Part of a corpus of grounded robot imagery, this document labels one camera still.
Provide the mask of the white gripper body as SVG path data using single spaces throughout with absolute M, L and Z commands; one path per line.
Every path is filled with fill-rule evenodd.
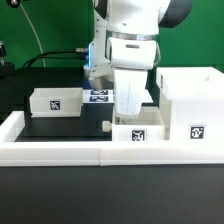
M 135 119 L 143 103 L 148 71 L 154 67 L 157 43 L 154 40 L 127 40 L 110 37 L 106 54 L 114 79 L 114 108 L 117 117 Z

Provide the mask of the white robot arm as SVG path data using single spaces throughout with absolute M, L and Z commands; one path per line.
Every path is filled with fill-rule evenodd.
M 92 0 L 94 37 L 84 66 L 90 85 L 114 83 L 114 110 L 135 119 L 143 103 L 148 72 L 161 60 L 159 29 L 174 28 L 189 15 L 192 0 Z

